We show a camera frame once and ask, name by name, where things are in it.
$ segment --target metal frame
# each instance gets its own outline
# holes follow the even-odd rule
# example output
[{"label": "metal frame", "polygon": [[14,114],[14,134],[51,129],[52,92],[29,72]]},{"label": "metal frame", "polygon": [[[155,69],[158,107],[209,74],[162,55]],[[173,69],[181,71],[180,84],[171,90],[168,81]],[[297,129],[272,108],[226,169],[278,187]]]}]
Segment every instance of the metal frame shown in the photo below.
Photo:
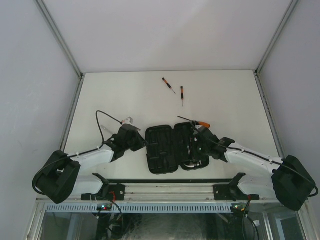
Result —
[{"label": "metal frame", "polygon": [[42,223],[46,213],[45,204],[41,202],[36,203],[33,211],[28,231],[23,238],[24,240],[37,240],[41,235]]},{"label": "metal frame", "polygon": [[65,126],[64,126],[64,129],[63,129],[63,134],[62,134],[62,137],[61,137],[61,140],[60,140],[60,144],[59,144],[60,150],[62,150],[62,151],[64,151],[65,148],[66,148],[66,144],[67,144],[67,141],[68,141],[68,136],[69,136],[69,133],[70,133],[72,121],[73,121],[74,116],[75,116],[75,112],[76,112],[76,108],[77,108],[77,105],[78,105],[81,89],[82,89],[82,86],[84,84],[85,76],[86,75],[83,74],[82,77],[81,77],[81,80],[78,83],[78,86],[76,88],[76,91],[75,91],[75,94],[74,94],[74,97],[73,97],[71,109],[69,111],[68,118],[66,120],[66,123],[65,123]]},{"label": "metal frame", "polygon": [[291,3],[289,4],[288,8],[286,9],[285,14],[281,19],[281,22],[280,22],[279,26],[277,27],[273,37],[271,38],[271,41],[270,41],[266,51],[264,52],[263,57],[260,60],[260,63],[258,65],[257,69],[256,69],[256,72],[258,74],[261,73],[262,68],[264,67],[264,65],[265,65],[265,63],[266,63],[266,61],[267,61],[272,49],[276,45],[276,42],[278,41],[280,35],[284,31],[285,26],[287,25],[290,17],[294,13],[294,11],[295,11],[295,9],[296,9],[296,7],[297,7],[299,2],[300,2],[300,0],[292,0]]},{"label": "metal frame", "polygon": [[263,103],[265,114],[266,114],[266,117],[268,119],[268,122],[269,122],[269,125],[270,125],[270,128],[271,128],[271,132],[272,132],[272,136],[273,136],[273,139],[274,139],[276,150],[278,152],[279,157],[284,158],[285,157],[284,148],[283,148],[283,145],[281,144],[281,140],[280,140],[279,135],[278,135],[278,131],[277,131],[277,128],[276,128],[274,117],[273,117],[273,114],[272,114],[271,109],[269,107],[270,105],[269,105],[269,101],[268,101],[268,99],[266,97],[266,94],[265,94],[265,91],[264,91],[264,87],[263,87],[263,85],[262,85],[262,83],[260,81],[259,75],[257,75],[255,72],[253,72],[253,74],[254,74],[254,77],[255,77],[256,85],[257,85],[259,93],[260,93],[260,97],[261,97],[261,100],[262,100],[262,103]]},{"label": "metal frame", "polygon": [[[109,204],[108,201],[101,203],[46,203],[44,209],[48,213],[119,213],[117,206],[112,205],[110,210],[100,211],[99,207]],[[124,214],[210,214],[210,213],[231,213],[232,203],[228,202],[206,202],[206,203],[127,203],[117,204]]]},{"label": "metal frame", "polygon": [[47,23],[48,27],[50,28],[52,34],[54,35],[55,39],[57,40],[58,44],[60,45],[62,51],[64,52],[66,58],[69,60],[71,63],[73,70],[77,74],[79,80],[82,79],[82,72],[72,55],[71,51],[69,50],[68,45],[66,44],[66,41],[62,37],[62,34],[59,31],[59,28],[57,27],[56,22],[54,21],[53,17],[51,16],[46,4],[44,3],[43,0],[34,0],[34,3],[38,7],[39,11],[41,12],[45,22]]},{"label": "metal frame", "polygon": [[[234,202],[216,201],[213,185],[226,183],[124,183],[125,193],[124,199],[116,201],[117,203],[126,204],[221,204],[221,203],[247,203],[247,200],[239,200]],[[52,201],[44,195],[37,198],[38,203],[52,203]],[[80,195],[74,195],[61,203],[79,204],[79,203],[103,203],[103,200],[96,200],[94,197],[91,201],[82,201]],[[261,199],[252,201],[259,204],[279,204],[277,199]]]},{"label": "metal frame", "polygon": [[320,228],[314,210],[309,201],[306,201],[301,210],[296,214],[303,229],[304,238],[307,240],[320,239]]},{"label": "metal frame", "polygon": [[268,214],[264,212],[262,215],[263,215],[263,220],[264,220],[264,224],[265,224],[265,230],[266,230],[267,237],[269,240],[274,240],[274,236],[272,234]]}]

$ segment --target white wall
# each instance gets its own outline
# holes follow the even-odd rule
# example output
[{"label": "white wall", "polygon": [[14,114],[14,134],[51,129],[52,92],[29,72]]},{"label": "white wall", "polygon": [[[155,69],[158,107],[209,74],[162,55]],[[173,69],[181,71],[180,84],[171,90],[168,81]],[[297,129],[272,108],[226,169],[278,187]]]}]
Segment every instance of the white wall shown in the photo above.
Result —
[{"label": "white wall", "polygon": [[[320,186],[320,1],[302,0],[261,73],[287,154]],[[320,197],[311,199],[320,219]]]},{"label": "white wall", "polygon": [[84,73],[256,69],[291,0],[44,0]]},{"label": "white wall", "polygon": [[32,0],[1,0],[0,29],[0,238],[20,240],[78,80]]}]

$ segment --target metal rod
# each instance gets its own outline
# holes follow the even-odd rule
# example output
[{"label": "metal rod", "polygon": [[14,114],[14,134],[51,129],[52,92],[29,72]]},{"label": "metal rod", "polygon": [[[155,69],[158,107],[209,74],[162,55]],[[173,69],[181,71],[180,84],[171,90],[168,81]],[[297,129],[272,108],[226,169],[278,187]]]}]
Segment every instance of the metal rod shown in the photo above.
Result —
[{"label": "metal rod", "polygon": [[77,89],[76,89],[74,97],[73,97],[71,109],[69,111],[68,118],[66,120],[66,123],[65,123],[65,126],[63,129],[63,133],[62,133],[62,137],[61,137],[61,141],[60,141],[60,150],[62,150],[62,151],[65,150],[66,145],[67,145],[67,140],[68,140],[68,136],[70,133],[71,124],[72,124],[72,121],[73,121],[75,113],[76,113],[76,108],[78,105],[81,89],[84,84],[84,79],[85,79],[85,76],[82,76],[82,79],[77,86]]},{"label": "metal rod", "polygon": [[181,119],[184,119],[184,120],[187,120],[187,121],[190,121],[190,122],[191,122],[190,119],[184,118],[184,117],[182,117],[182,116],[178,116],[178,118],[181,118]]},{"label": "metal rod", "polygon": [[268,239],[269,240],[274,240],[274,236],[272,234],[272,229],[271,229],[271,226],[270,226],[268,214],[264,212],[262,215],[263,215],[264,225],[265,225],[266,234],[268,236]]},{"label": "metal rod", "polygon": [[259,76],[254,73],[254,77],[255,77],[256,85],[258,87],[258,90],[259,90],[259,93],[260,93],[260,97],[261,97],[261,100],[262,100],[262,104],[263,104],[263,107],[264,107],[264,110],[265,110],[266,118],[268,119],[268,122],[269,122],[269,125],[270,125],[270,129],[271,129],[271,133],[272,133],[272,136],[273,136],[273,140],[274,140],[274,143],[275,143],[276,150],[278,152],[279,157],[284,158],[285,157],[284,148],[283,148],[283,146],[281,144],[281,141],[280,141],[280,138],[279,138],[279,135],[278,135],[278,131],[276,129],[276,124],[275,124],[275,121],[274,121],[274,117],[272,115],[272,111],[270,110],[269,101],[268,101],[268,99],[266,97],[266,94],[265,94],[265,91],[264,91],[264,88],[263,88],[263,85],[262,85],[262,83],[260,81]]},{"label": "metal rod", "polygon": [[300,0],[292,0],[291,3],[289,4],[288,8],[286,9],[286,12],[284,14],[284,16],[281,19],[281,22],[279,24],[279,26],[277,27],[266,51],[263,54],[263,57],[256,69],[256,72],[259,74],[262,71],[262,68],[264,67],[272,49],[274,48],[274,46],[276,45],[276,42],[278,41],[281,33],[284,31],[285,26],[288,23],[288,20],[290,19],[290,17],[292,16],[294,10],[296,9],[296,6],[298,5],[298,3],[300,2]]},{"label": "metal rod", "polygon": [[320,230],[315,211],[309,201],[306,201],[300,211],[297,212],[299,223],[303,229],[303,235],[307,240],[320,239]]},{"label": "metal rod", "polygon": [[60,33],[60,31],[57,27],[57,24],[55,23],[53,17],[51,16],[46,4],[43,2],[43,0],[34,0],[34,2],[36,4],[36,6],[38,7],[38,9],[40,10],[44,20],[48,24],[51,32],[53,33],[55,39],[57,40],[58,44],[60,45],[62,51],[64,52],[67,59],[71,63],[73,70],[75,71],[79,80],[81,81],[82,73],[80,71],[80,68],[77,65],[77,62],[76,62],[75,58],[73,57],[71,51],[69,50],[69,48],[66,44],[66,41],[62,37],[62,34]]},{"label": "metal rod", "polygon": [[98,110],[98,111],[96,111],[96,112],[97,112],[97,113],[102,113],[102,114],[104,114],[104,115],[107,115],[109,118],[111,118],[111,119],[115,120],[116,122],[120,123],[121,125],[123,124],[123,122],[122,122],[122,121],[119,121],[118,119],[116,119],[116,118],[114,118],[113,116],[111,116],[111,115],[109,115],[109,114],[105,113],[104,111],[100,111],[100,110]]}]

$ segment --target metal corner post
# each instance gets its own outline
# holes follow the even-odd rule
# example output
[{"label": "metal corner post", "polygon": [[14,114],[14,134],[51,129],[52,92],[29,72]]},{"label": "metal corner post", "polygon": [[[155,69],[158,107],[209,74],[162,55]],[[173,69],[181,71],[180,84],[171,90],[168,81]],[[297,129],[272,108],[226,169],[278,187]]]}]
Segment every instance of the metal corner post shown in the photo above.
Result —
[{"label": "metal corner post", "polygon": [[62,150],[62,151],[64,151],[65,148],[66,148],[69,132],[70,132],[70,129],[71,129],[71,124],[72,124],[72,121],[73,121],[74,116],[75,116],[75,112],[76,112],[78,100],[79,100],[79,97],[80,97],[81,89],[82,89],[82,86],[84,84],[85,76],[86,75],[83,75],[81,77],[81,80],[79,81],[78,86],[76,88],[76,91],[74,93],[74,97],[73,97],[73,101],[72,101],[72,104],[71,104],[71,108],[70,108],[70,111],[69,111],[69,114],[68,114],[64,129],[63,129],[62,138],[61,138],[60,145],[59,145],[60,146],[60,150]]},{"label": "metal corner post", "polygon": [[76,62],[75,58],[73,57],[71,51],[69,50],[68,45],[66,44],[66,41],[62,37],[62,35],[57,27],[57,24],[55,23],[53,17],[51,16],[46,4],[44,3],[43,0],[33,0],[33,1],[36,4],[36,6],[38,7],[39,11],[41,12],[44,20],[46,21],[47,25],[49,26],[52,34],[54,35],[55,39],[57,40],[58,44],[60,45],[65,56],[68,58],[75,73],[77,74],[79,80],[81,80],[83,74],[80,71],[80,68],[77,65],[77,62]]},{"label": "metal corner post", "polygon": [[259,93],[260,93],[260,96],[261,96],[261,100],[262,100],[263,107],[264,107],[264,110],[265,110],[265,113],[266,113],[266,117],[268,119],[268,122],[269,122],[269,125],[270,125],[270,128],[271,128],[271,132],[272,132],[272,136],[273,136],[274,143],[275,143],[275,146],[276,146],[276,150],[278,151],[279,157],[284,158],[285,157],[284,148],[283,148],[283,146],[281,144],[281,141],[280,141],[277,129],[276,129],[276,124],[275,124],[275,121],[274,121],[274,117],[272,115],[272,111],[270,110],[270,105],[269,105],[268,99],[266,97],[263,85],[262,85],[262,83],[260,81],[259,75],[256,74],[255,72],[253,72],[253,74],[254,74],[254,77],[255,77],[256,85],[258,87],[258,90],[259,90]]},{"label": "metal corner post", "polygon": [[292,0],[292,1],[290,2],[288,8],[287,8],[286,11],[285,11],[284,16],[283,16],[282,19],[281,19],[281,22],[280,22],[279,26],[277,27],[277,29],[276,29],[276,31],[275,31],[275,33],[274,33],[274,35],[273,35],[273,37],[272,37],[272,39],[271,39],[268,47],[267,47],[267,49],[266,49],[266,51],[264,52],[263,57],[262,57],[259,65],[258,65],[258,67],[257,67],[257,69],[256,69],[256,73],[257,73],[257,74],[260,74],[260,73],[261,73],[262,68],[264,67],[264,65],[265,65],[265,63],[266,63],[266,61],[267,61],[267,59],[268,59],[268,57],[269,57],[272,49],[273,49],[274,46],[276,45],[276,42],[278,41],[281,33],[282,33],[283,30],[285,29],[285,26],[287,25],[290,17],[291,17],[292,14],[294,13],[294,11],[295,11],[295,9],[296,9],[296,7],[297,7],[297,5],[298,5],[299,2],[300,2],[300,0]]}]

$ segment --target black motor housing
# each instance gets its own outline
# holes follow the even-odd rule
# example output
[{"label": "black motor housing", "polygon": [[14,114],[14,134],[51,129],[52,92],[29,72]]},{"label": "black motor housing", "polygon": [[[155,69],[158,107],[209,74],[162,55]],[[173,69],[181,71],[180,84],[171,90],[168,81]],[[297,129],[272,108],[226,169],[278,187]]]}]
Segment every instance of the black motor housing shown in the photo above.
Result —
[{"label": "black motor housing", "polygon": [[71,195],[80,167],[79,162],[71,160],[67,154],[58,150],[51,155],[33,182],[55,204],[60,204]]},{"label": "black motor housing", "polygon": [[[288,155],[283,160],[283,165],[274,170],[271,177],[276,198],[288,209],[299,211],[315,188],[316,183],[298,158]],[[295,170],[310,180],[312,184],[285,166]]]}]

